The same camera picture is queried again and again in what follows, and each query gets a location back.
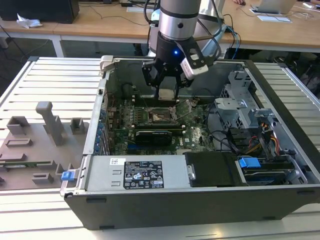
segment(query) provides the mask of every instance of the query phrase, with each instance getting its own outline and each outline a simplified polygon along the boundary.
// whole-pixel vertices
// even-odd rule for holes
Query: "blue latch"
[[[62,181],[73,181],[75,180],[75,172],[74,171],[64,171],[61,176]]]
[[[256,157],[243,157],[239,160],[241,168],[261,168],[260,162]]]

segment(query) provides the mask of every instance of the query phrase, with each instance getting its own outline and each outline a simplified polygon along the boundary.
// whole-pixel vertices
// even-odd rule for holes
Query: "computer tower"
[[[15,21],[19,14],[41,22],[72,24],[79,13],[78,0],[0,0],[0,6],[0,17],[4,21]]]

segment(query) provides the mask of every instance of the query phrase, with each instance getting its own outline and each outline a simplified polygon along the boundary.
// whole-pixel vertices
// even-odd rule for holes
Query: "red wire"
[[[255,138],[257,138],[257,136],[253,136],[253,137],[250,139],[250,141],[249,141],[249,147],[248,147],[248,148],[251,147],[251,142],[252,142],[252,140],[255,139]]]

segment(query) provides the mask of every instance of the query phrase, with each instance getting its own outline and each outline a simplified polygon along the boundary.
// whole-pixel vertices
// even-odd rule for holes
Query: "yellow wire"
[[[275,146],[275,152],[278,153],[278,144],[277,144],[277,140],[273,137],[271,137],[271,139],[274,141],[274,146]]]
[[[255,147],[252,148],[251,150],[247,151],[245,154],[252,153],[253,151],[257,150],[259,147],[261,147],[261,143],[259,143],[257,146],[255,146]]]

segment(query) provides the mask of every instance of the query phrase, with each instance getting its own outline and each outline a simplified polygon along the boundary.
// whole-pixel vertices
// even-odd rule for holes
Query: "power supply label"
[[[125,189],[163,189],[164,175],[161,161],[126,161],[124,163]]]

